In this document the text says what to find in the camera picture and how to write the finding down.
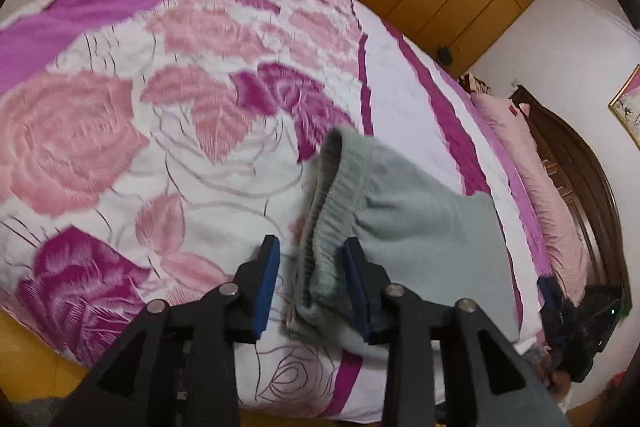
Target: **bed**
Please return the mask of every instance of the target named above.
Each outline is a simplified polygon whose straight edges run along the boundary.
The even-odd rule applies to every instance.
[[[43,0],[2,23],[0,56],[0,305],[67,358],[90,367],[146,302],[199,298],[273,233],[269,326],[236,346],[241,404],[378,421],[384,365],[285,328],[314,156],[339,124],[453,191],[492,195],[516,349],[539,335],[548,264],[509,157],[460,86],[356,1]],[[599,163],[524,88],[515,96],[590,246],[590,282],[624,288],[628,310]]]

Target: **purple rose print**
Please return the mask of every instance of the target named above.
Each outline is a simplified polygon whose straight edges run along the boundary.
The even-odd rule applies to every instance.
[[[149,272],[69,227],[36,252],[16,297],[52,346],[92,367],[142,309],[136,287]]]
[[[248,6],[249,8],[255,8],[258,10],[267,10],[280,15],[280,6],[269,0],[234,0],[242,6]]]
[[[320,82],[277,62],[260,63],[257,73],[230,75],[238,89],[238,105],[264,116],[284,110],[293,118],[298,138],[298,161],[311,158],[324,135],[336,125],[353,125],[349,115],[334,105]]]

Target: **metal screw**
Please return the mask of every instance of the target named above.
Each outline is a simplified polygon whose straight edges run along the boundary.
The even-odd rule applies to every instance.
[[[389,297],[402,297],[404,295],[404,286],[391,283],[385,288],[385,293],[389,295]]]
[[[162,313],[165,306],[166,304],[164,301],[162,301],[161,299],[156,299],[146,305],[146,311],[148,311],[149,313]]]
[[[240,291],[240,288],[238,288],[238,285],[234,282],[225,282],[218,288],[218,291],[225,297],[231,297],[236,295]]]
[[[476,301],[472,299],[460,299],[456,303],[456,306],[466,313],[473,313],[478,309],[478,305],[476,304]]]

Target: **yellow floor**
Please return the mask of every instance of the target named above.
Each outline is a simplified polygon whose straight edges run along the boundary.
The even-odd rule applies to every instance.
[[[67,396],[86,370],[53,352],[0,310],[0,389],[10,401]],[[241,411],[242,427],[333,427],[326,420],[293,420]]]

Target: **blue gripper pad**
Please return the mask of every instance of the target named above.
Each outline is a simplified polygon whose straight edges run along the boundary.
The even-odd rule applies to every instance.
[[[341,252],[344,277],[347,283],[347,291],[353,312],[351,325],[362,336],[364,341],[368,343],[371,337],[369,299],[367,299],[364,289],[362,275],[353,257],[353,255],[357,255],[357,253],[352,251],[349,240],[345,241],[342,245]]]
[[[278,268],[280,267],[280,240],[274,235],[266,236],[257,260],[262,265],[262,281],[254,298],[252,331],[255,338],[259,339],[262,332],[267,328],[267,321],[269,320],[271,300],[273,299]]]

